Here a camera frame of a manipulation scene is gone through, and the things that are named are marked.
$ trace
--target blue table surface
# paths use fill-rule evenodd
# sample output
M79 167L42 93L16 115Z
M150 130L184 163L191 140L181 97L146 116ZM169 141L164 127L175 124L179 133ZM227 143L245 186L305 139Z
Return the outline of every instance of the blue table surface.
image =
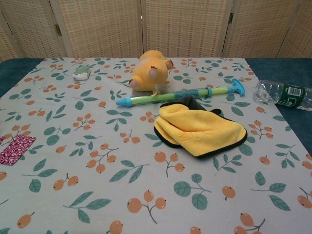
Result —
M8 92L42 58L14 58L0 63L0 97ZM312 88L312 58L246 58L257 77ZM312 111L278 106L304 147L312 154Z

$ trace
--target table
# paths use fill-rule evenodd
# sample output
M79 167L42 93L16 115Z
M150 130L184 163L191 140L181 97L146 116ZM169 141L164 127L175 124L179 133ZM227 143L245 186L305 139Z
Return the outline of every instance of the table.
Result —
M247 140L198 160L155 135L161 103L116 106L137 59L46 58L0 100L0 151L16 134L37 138L0 165L0 233L309 233L312 158L277 107L253 101L246 59L172 60L173 90L243 82L244 97L198 102ZM75 83L80 64L91 76Z

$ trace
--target plastic water bottle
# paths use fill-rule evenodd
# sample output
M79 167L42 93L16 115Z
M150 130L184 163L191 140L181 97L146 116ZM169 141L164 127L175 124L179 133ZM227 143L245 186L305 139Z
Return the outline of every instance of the plastic water bottle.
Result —
M264 104L312 111L312 88L260 80L255 87L253 99Z

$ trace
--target woven panel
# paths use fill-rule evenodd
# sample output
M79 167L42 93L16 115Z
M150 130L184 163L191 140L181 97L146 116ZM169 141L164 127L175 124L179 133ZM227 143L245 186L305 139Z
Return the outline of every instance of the woven panel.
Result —
M49 18L47 0L0 0L2 11L24 56L60 56L60 49Z
M279 57L312 58L312 0L305 0Z
M220 56L229 1L142 1L146 50L158 49L166 57Z
M297 0L240 0L225 56L276 57L297 4Z
M139 0L59 0L74 56L138 58Z
M0 23L0 62L16 58L17 56L18 55L10 41L10 38Z

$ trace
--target yellow stuffed animal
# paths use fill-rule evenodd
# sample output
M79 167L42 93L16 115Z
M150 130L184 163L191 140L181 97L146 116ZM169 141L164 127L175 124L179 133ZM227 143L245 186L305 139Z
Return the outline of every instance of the yellow stuffed animal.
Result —
M173 62L170 59L165 59L158 50L145 52L139 61L132 71L130 87L136 91L152 91L153 95L159 94L156 85L165 84L168 70L174 66Z

